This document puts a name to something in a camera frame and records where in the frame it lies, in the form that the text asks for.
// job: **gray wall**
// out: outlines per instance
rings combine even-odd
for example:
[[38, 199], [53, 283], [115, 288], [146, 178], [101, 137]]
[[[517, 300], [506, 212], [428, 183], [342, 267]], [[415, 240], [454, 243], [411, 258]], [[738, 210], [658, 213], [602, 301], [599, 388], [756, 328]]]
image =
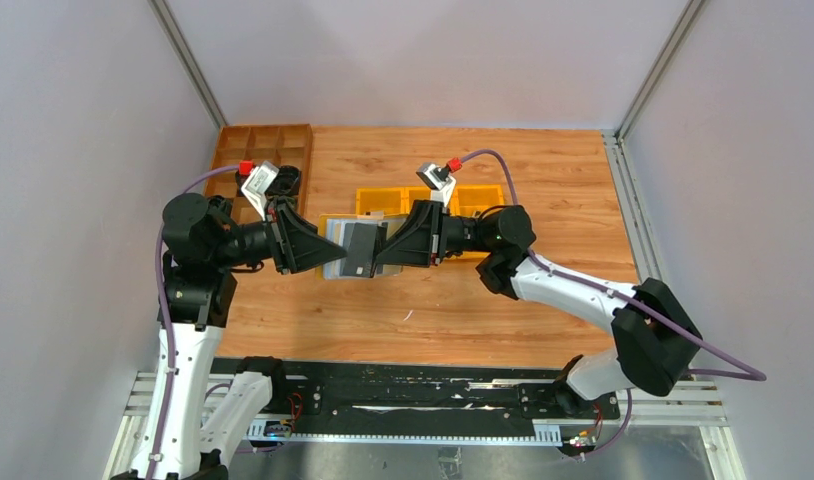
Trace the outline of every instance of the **gray wall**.
[[717, 382], [748, 478], [814, 478], [814, 1], [709, 2], [628, 146], [668, 279], [769, 375]]
[[145, 1], [0, 1], [0, 479], [99, 478], [215, 131]]
[[606, 128], [686, 0], [173, 0], [230, 123]]

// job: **brown wooden tray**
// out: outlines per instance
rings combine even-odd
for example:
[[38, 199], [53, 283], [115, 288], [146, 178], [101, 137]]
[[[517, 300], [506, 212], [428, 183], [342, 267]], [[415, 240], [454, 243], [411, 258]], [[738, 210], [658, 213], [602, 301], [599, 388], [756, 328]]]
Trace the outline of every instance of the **brown wooden tray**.
[[[238, 165], [252, 160], [255, 165], [270, 162], [276, 167], [292, 165], [301, 170], [301, 188], [298, 193], [298, 214], [304, 215], [307, 203], [307, 185], [310, 178], [310, 157], [313, 152], [313, 129], [309, 124], [299, 125], [234, 125], [224, 127], [216, 142], [210, 169]], [[254, 208], [239, 195], [233, 172], [211, 178], [204, 187], [207, 197], [221, 195], [234, 199], [231, 218], [237, 223], [261, 220]]]

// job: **red connector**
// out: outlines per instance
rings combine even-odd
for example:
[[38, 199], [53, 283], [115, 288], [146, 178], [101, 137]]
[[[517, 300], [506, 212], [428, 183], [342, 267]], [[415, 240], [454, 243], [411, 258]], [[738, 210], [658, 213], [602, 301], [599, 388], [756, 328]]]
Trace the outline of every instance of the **red connector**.
[[242, 160], [239, 162], [239, 174], [242, 176], [251, 175], [251, 170], [254, 169], [253, 160]]
[[460, 170], [463, 167], [463, 163], [460, 162], [460, 159], [457, 157], [452, 158], [445, 165], [448, 166], [448, 169], [451, 170], [452, 173]]

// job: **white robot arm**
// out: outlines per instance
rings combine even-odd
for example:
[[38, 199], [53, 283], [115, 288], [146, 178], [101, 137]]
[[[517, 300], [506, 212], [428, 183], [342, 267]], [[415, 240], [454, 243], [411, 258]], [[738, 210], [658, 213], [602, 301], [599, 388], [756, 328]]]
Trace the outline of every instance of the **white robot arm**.
[[241, 266], [256, 269], [272, 259], [279, 272], [297, 273], [346, 255], [342, 247], [318, 236], [287, 198], [267, 197], [277, 168], [243, 164], [240, 173], [247, 179], [240, 189], [263, 221], [237, 225], [230, 218], [230, 201], [197, 193], [178, 195], [163, 210], [161, 234], [168, 252], [162, 258], [162, 281], [168, 310], [162, 305], [160, 315], [168, 322], [161, 322], [160, 374], [141, 447], [130, 470], [114, 479], [226, 479], [254, 416], [288, 402], [282, 362], [248, 357], [230, 392], [201, 426], [207, 379], [236, 290], [232, 272]]
[[464, 251], [488, 252], [476, 269], [490, 291], [558, 308], [612, 335], [614, 348], [573, 358], [555, 380], [552, 398], [543, 399], [569, 414], [590, 408], [591, 401], [605, 393], [629, 387], [668, 395], [699, 348], [650, 321], [629, 300], [701, 338], [669, 288], [654, 279], [641, 285], [610, 282], [534, 254], [536, 235], [521, 205], [499, 205], [479, 217], [450, 215], [445, 208], [450, 194], [445, 190], [454, 184], [451, 173], [460, 165], [453, 159], [444, 167], [419, 168], [416, 173], [431, 188], [431, 200], [414, 202], [404, 225], [377, 254], [377, 263], [429, 267]]

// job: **wood grain surface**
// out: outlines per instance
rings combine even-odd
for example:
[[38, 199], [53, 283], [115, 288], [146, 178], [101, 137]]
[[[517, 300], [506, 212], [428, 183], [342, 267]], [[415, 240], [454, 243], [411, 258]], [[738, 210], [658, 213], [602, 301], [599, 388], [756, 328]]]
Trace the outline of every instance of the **wood grain surface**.
[[[416, 168], [479, 148], [505, 156], [537, 234], [537, 252], [611, 280], [636, 282], [601, 135], [595, 131], [314, 128], [306, 217], [353, 213], [358, 187], [421, 185]], [[492, 157], [457, 173], [504, 183]], [[505, 198], [510, 195], [505, 185]], [[296, 360], [561, 367], [612, 345], [552, 307], [489, 293], [477, 261], [446, 261], [372, 280], [281, 276], [267, 267], [239, 286], [218, 354]]]

